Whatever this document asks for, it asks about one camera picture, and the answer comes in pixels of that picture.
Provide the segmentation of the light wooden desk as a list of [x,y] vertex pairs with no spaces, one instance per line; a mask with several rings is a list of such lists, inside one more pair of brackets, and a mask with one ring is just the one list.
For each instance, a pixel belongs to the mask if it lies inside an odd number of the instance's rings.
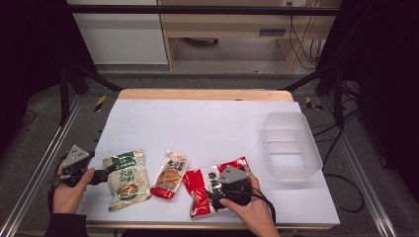
[[[336,8],[342,0],[156,0],[160,6],[260,6]],[[333,16],[269,16],[269,15],[197,15],[162,14],[166,51],[174,54],[180,38],[271,38],[278,41],[289,69],[305,56],[303,47],[309,40],[326,40]],[[286,29],[283,37],[259,37],[260,29]]]

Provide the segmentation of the white cabinet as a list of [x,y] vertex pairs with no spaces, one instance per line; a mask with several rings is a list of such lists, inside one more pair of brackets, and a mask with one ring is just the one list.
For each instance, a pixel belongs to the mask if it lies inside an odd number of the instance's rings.
[[158,14],[74,14],[95,64],[166,64]]

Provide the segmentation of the black horizontal frame bar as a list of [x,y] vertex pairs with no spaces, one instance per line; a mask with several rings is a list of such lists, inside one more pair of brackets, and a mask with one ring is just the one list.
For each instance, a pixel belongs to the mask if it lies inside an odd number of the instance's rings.
[[205,14],[337,16],[336,8],[246,7],[246,6],[151,6],[151,5],[68,5],[71,13],[85,14]]

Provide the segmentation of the aluminium floor rail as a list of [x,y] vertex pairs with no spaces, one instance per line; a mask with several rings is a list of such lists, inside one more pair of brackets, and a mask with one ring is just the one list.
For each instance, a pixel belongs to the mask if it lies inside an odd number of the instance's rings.
[[40,189],[40,186],[42,185],[43,179],[46,176],[50,165],[55,159],[55,155],[60,149],[62,141],[70,129],[74,118],[77,116],[83,100],[84,98],[82,96],[74,97],[68,118],[66,118],[64,122],[57,127],[53,138],[49,141],[48,147],[42,154],[41,160],[37,164],[35,170],[32,172],[31,178],[25,185],[25,189],[17,198],[13,209],[11,210],[4,223],[0,226],[0,237],[14,237],[14,235],[17,233],[20,224],[22,223],[29,207],[31,206],[37,192]]
[[[333,102],[328,97],[321,97],[320,102],[324,105],[325,112],[328,117],[335,121],[333,117]],[[358,113],[358,108],[350,99],[345,99],[342,102],[344,124],[348,124],[350,119]],[[366,210],[377,229],[380,237],[397,237],[397,233],[393,224],[386,213],[382,202],[380,201],[377,192],[369,179],[367,172],[364,170],[354,147],[343,128],[337,127],[335,129],[338,134],[338,144],[343,152],[343,157],[351,171],[353,181],[357,189],[360,191],[362,200],[364,202],[364,210]]]

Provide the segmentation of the wooden table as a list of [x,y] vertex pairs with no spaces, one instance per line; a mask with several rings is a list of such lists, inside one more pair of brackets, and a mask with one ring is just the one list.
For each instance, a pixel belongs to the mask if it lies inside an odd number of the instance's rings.
[[[251,101],[251,102],[294,102],[286,91],[260,90],[167,90],[125,89],[117,100],[185,100],[185,101]],[[120,210],[109,211],[112,196],[107,185],[89,188],[80,207],[88,217],[91,227],[113,228],[204,228],[239,229],[243,225],[232,212],[218,212],[192,218],[192,198],[186,188],[180,188],[173,198],[152,197]],[[280,226],[283,229],[313,228],[321,226]]]

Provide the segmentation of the yellow and black tape strip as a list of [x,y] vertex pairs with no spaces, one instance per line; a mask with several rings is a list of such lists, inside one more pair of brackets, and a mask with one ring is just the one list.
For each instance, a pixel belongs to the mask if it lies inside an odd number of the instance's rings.
[[99,112],[101,110],[101,108],[103,107],[106,99],[107,99],[106,95],[100,96],[100,98],[98,99],[97,104],[95,106],[94,112]]
[[311,102],[310,97],[305,97],[305,104],[306,104],[307,108],[314,109],[314,110],[317,110],[317,111],[323,111],[323,107],[319,106],[319,105],[314,105]]

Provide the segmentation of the clear plastic container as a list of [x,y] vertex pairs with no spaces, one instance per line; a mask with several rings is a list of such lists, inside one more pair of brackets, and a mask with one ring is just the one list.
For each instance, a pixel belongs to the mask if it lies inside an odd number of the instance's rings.
[[323,163],[306,117],[298,112],[272,112],[263,127],[270,174],[278,181],[305,181]]

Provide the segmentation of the small spouted sauce pouch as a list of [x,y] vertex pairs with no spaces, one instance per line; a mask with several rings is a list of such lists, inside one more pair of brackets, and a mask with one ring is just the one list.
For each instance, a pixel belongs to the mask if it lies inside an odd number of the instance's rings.
[[187,157],[181,152],[166,151],[161,169],[150,191],[159,198],[173,198],[182,183],[189,166]]

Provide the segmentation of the red and white seasoning packet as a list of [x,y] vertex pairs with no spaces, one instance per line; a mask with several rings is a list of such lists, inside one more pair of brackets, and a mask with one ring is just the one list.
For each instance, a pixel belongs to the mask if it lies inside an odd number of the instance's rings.
[[192,198],[190,207],[192,218],[217,212],[211,207],[211,200],[208,198],[206,191],[211,193],[219,191],[219,184],[216,180],[226,166],[245,168],[248,166],[248,162],[245,157],[241,157],[227,163],[188,171],[184,176],[183,183]]

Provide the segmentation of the person's left hand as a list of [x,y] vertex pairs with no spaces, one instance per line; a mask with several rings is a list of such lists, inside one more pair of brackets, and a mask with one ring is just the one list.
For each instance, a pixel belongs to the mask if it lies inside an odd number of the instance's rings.
[[90,184],[95,174],[94,168],[89,168],[78,184],[71,188],[56,182],[54,184],[53,198],[52,198],[52,213],[68,213],[74,214],[81,203],[84,192]]

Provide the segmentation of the person's right hand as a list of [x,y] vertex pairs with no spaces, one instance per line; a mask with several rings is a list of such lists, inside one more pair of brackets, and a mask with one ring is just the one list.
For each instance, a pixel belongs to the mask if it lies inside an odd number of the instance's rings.
[[227,198],[221,198],[219,202],[234,212],[252,233],[262,227],[276,228],[268,204],[258,197],[252,197],[251,201],[245,206],[241,206]]

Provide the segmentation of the green and beige seasoning packet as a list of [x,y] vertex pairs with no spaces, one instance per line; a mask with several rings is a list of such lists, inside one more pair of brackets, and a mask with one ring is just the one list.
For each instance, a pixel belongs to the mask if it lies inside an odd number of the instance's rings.
[[109,211],[116,211],[151,198],[148,174],[141,150],[105,158],[103,166],[111,170],[108,186],[113,199]]

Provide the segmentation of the dark curtain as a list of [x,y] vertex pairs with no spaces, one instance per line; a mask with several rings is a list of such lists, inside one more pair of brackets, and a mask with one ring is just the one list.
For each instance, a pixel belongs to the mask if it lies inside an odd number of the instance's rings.
[[11,144],[29,98],[58,83],[63,64],[52,52],[94,72],[68,0],[0,0],[0,154]]
[[340,70],[360,85],[359,107],[381,155],[419,198],[419,0],[342,0],[321,55],[344,47]]

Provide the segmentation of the white table mat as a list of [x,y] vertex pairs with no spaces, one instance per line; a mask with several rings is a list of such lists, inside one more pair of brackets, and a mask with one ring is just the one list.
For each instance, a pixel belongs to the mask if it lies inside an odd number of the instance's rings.
[[321,170],[305,181],[284,182],[271,176],[263,127],[272,112],[301,113],[296,102],[119,99],[91,164],[102,168],[105,158],[140,149],[148,176],[154,179],[168,149],[184,153],[192,170],[245,157],[276,209],[278,225],[339,224]]

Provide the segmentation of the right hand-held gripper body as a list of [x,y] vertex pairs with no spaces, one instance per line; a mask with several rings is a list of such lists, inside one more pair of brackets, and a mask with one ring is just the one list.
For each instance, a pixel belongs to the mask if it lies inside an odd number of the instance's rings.
[[226,166],[216,181],[219,184],[219,191],[213,194],[219,195],[219,199],[227,198],[241,206],[250,202],[252,186],[249,174],[243,167]]

